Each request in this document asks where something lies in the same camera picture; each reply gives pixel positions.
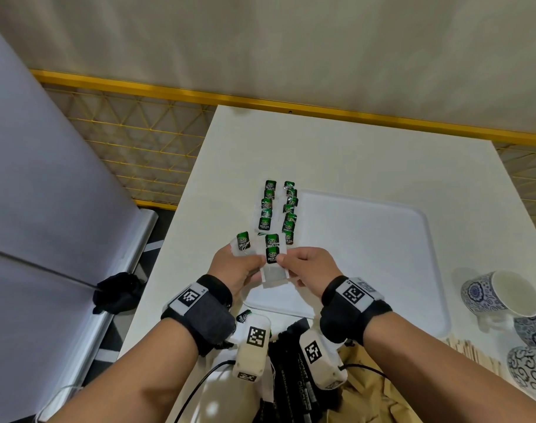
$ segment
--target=hand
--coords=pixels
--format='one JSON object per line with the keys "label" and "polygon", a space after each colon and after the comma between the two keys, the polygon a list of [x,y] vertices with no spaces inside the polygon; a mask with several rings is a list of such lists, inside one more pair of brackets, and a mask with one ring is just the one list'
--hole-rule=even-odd
{"label": "hand", "polygon": [[341,276],[335,260],[323,248],[291,248],[286,254],[278,254],[278,264],[299,276],[299,286],[306,286],[321,299],[323,292],[331,281]]}
{"label": "hand", "polygon": [[252,276],[264,264],[266,264],[265,256],[234,256],[229,244],[215,253],[207,274],[215,276],[227,285],[235,302],[243,286],[250,282]]}

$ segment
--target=table surface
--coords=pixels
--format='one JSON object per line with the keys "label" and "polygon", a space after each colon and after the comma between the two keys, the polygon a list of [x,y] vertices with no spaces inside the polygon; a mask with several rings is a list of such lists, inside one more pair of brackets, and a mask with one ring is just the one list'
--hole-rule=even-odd
{"label": "table surface", "polygon": [[[466,280],[493,270],[520,273],[536,288],[536,229],[489,141],[219,106],[121,354],[208,270],[217,249],[249,228],[267,177],[418,207],[429,220],[453,334],[503,364],[522,345],[514,332],[482,333],[459,294]],[[296,319],[264,314],[273,332]],[[206,366],[198,362],[168,421]],[[182,421],[192,412],[193,421],[251,421],[258,402],[250,385],[228,372],[210,378]]]}

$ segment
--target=forearm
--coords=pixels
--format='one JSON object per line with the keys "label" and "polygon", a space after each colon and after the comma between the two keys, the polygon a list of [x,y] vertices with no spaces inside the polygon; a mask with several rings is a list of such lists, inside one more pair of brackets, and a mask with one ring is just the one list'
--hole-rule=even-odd
{"label": "forearm", "polygon": [[535,401],[396,313],[370,321],[364,347],[425,423],[536,422]]}
{"label": "forearm", "polygon": [[163,319],[50,423],[162,423],[196,361],[197,347],[188,330]]}

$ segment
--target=left hand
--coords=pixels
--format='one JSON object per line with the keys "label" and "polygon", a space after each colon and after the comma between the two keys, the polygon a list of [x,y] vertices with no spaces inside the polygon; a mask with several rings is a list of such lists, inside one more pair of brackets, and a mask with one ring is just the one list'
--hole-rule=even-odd
{"label": "left hand", "polygon": [[251,279],[260,278],[258,270],[266,263],[264,256],[234,256],[231,245],[219,249],[213,256],[208,275],[222,281],[233,296],[233,302],[238,299],[239,292]]}

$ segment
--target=white plastic tray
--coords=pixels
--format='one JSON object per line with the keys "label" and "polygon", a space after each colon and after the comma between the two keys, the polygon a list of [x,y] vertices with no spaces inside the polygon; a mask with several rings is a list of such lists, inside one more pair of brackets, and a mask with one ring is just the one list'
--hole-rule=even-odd
{"label": "white plastic tray", "polygon": [[[295,246],[327,249],[346,276],[359,276],[384,294],[393,309],[435,337],[451,323],[427,217],[390,202],[302,190]],[[321,303],[289,281],[243,291],[244,304],[314,318]]]}

